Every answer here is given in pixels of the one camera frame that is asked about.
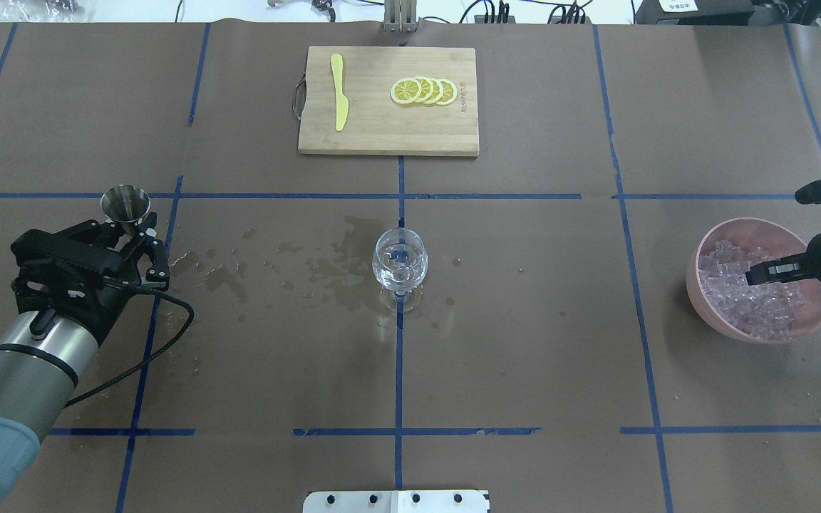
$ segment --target white label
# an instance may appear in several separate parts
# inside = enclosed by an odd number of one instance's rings
[[[688,13],[697,11],[695,0],[658,0],[665,13]]]

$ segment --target metal jigger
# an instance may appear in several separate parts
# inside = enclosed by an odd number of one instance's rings
[[[138,224],[150,211],[150,196],[134,185],[117,185],[100,199],[100,208],[110,221],[123,225],[129,237],[138,233]]]

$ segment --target glass base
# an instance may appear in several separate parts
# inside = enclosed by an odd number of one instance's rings
[[[420,300],[423,298],[423,285],[417,286],[417,288],[411,289],[410,292],[405,294],[398,294],[394,290],[383,287],[379,290],[378,297],[385,305],[385,308],[390,309],[390,311],[397,312],[398,308],[403,306],[403,312],[407,313],[420,305]]]

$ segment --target cutting board handle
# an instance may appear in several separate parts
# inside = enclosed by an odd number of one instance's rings
[[[299,105],[300,94],[299,91],[303,90],[303,104]],[[303,108],[306,107],[306,73],[303,73],[303,77],[299,79],[299,82],[296,82],[296,88],[294,89],[294,100],[291,104],[290,108],[293,108],[294,114],[296,114],[296,120],[299,123],[303,122]]]

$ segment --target yellow knife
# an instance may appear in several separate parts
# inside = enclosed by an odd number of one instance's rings
[[[351,102],[344,96],[344,58],[341,54],[332,54],[331,74],[335,78],[335,130],[342,131],[348,120]]]

